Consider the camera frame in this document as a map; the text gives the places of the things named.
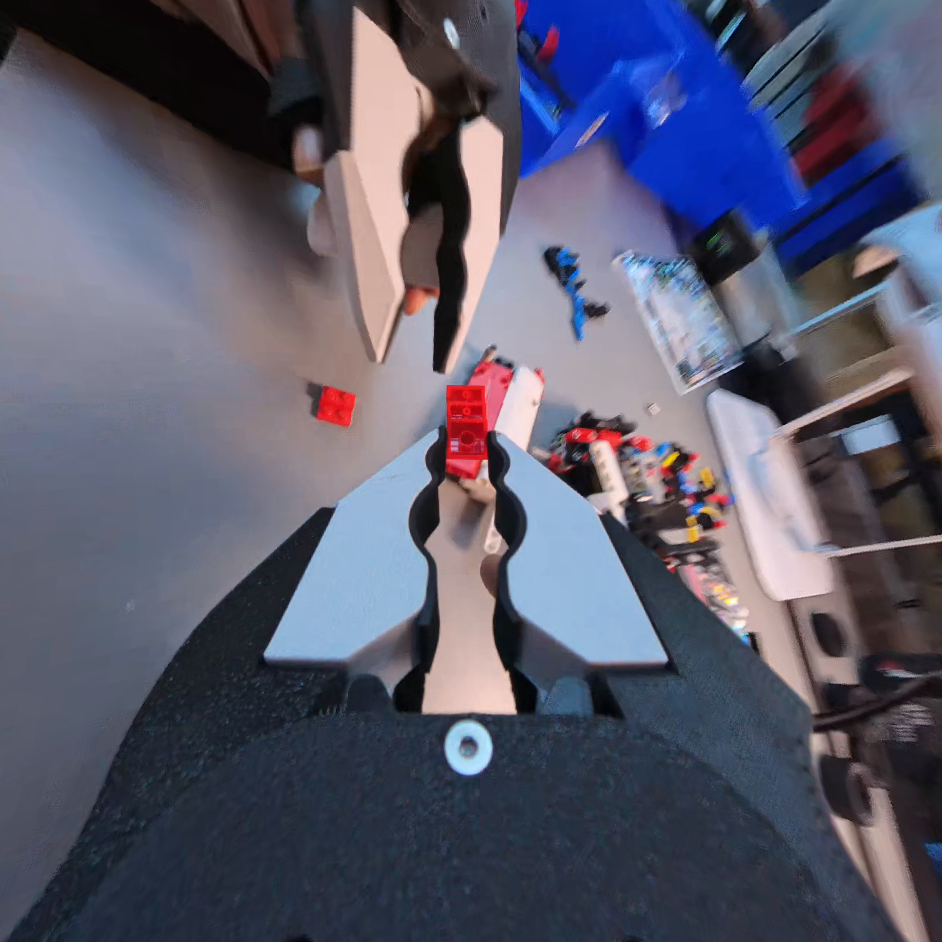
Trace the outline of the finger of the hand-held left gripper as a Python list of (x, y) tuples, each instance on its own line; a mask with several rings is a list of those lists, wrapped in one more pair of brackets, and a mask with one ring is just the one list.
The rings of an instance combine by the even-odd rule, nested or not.
[(429, 156), (442, 210), (432, 368), (454, 370), (501, 238), (503, 135), (487, 118), (461, 124)]
[(405, 294), (404, 167), (433, 112), (380, 23), (360, 7), (324, 8), (326, 194), (347, 301), (374, 363)]

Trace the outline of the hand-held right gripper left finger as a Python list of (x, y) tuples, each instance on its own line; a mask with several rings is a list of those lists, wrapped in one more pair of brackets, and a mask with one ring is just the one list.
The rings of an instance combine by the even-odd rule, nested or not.
[(430, 432), (343, 497), (264, 651), (278, 668), (398, 684), (429, 659), (444, 431)]

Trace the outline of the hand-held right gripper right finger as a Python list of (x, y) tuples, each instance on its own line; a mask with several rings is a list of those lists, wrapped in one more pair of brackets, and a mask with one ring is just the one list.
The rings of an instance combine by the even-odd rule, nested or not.
[(505, 549), (494, 637), (508, 672), (531, 684), (650, 672), (669, 655), (603, 518), (503, 433), (488, 435)]

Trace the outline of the red lego slope brick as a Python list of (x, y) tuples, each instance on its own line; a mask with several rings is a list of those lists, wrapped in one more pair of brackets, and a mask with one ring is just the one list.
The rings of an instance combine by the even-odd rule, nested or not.
[(458, 479), (475, 479), (487, 456), (486, 392), (482, 385), (445, 388), (445, 472)]

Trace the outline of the holographic sticker sheet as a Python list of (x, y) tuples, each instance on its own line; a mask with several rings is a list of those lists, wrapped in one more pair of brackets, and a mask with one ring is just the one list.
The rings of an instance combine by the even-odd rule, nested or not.
[(742, 366), (743, 348), (693, 261), (625, 252), (612, 261), (678, 394)]

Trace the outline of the blue and black lego pieces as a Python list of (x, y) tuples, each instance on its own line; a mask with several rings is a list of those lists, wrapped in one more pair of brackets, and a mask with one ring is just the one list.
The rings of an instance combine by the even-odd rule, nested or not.
[(585, 336), (588, 322), (605, 317), (610, 306), (605, 302), (588, 299), (583, 289), (580, 256), (564, 246), (550, 246), (544, 250), (544, 261), (554, 279), (569, 298), (572, 307), (571, 324), (576, 341)]

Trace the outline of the lego race car model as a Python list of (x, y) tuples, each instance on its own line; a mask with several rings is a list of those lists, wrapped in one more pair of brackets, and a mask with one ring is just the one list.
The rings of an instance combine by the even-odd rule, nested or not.
[(742, 642), (754, 644), (748, 608), (715, 537), (721, 529), (690, 541), (683, 528), (654, 528), (654, 508), (662, 500), (654, 471), (654, 449), (659, 444), (638, 434), (636, 425), (622, 417), (600, 418), (586, 412), (556, 434), (548, 452), (534, 456), (598, 514), (623, 524)]

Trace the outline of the red white lego panel assembly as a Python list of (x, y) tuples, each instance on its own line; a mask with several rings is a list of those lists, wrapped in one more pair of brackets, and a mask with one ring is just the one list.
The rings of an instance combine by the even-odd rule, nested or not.
[(544, 372), (508, 360), (498, 354), (497, 345), (490, 345), (467, 383), (484, 389), (488, 430), (528, 450), (546, 390)]

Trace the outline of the black lego tire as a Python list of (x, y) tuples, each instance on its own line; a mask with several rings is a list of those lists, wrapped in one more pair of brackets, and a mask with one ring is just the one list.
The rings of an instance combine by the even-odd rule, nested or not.
[(857, 827), (872, 826), (874, 811), (869, 768), (853, 759), (818, 756), (818, 781), (831, 812)]

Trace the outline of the person's left hand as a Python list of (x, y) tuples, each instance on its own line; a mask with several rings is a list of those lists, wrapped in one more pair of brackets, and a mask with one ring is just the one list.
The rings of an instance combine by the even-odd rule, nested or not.
[(310, 124), (301, 124), (293, 130), (291, 162), (292, 171), (298, 179), (323, 188), (324, 142), (319, 128)]

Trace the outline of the blue plastic bin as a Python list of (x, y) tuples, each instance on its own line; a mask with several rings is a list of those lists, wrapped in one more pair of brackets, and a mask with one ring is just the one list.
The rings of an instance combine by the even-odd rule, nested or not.
[(806, 189), (766, 111), (681, 2), (518, 2), (521, 177), (607, 142), (666, 206), (705, 225), (731, 210), (756, 228), (799, 208)]

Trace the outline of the white book stand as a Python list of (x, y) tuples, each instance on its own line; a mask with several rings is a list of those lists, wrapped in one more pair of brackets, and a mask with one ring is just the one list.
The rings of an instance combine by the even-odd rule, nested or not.
[(818, 550), (816, 504), (774, 412), (721, 388), (707, 396), (706, 412), (765, 594), (782, 603), (830, 595), (835, 574)]

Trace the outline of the black digital timer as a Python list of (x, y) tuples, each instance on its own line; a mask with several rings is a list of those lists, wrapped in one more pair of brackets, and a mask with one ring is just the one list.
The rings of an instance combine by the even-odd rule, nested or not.
[(704, 282), (715, 288), (755, 262), (762, 248), (748, 219), (731, 209), (692, 238), (688, 254)]

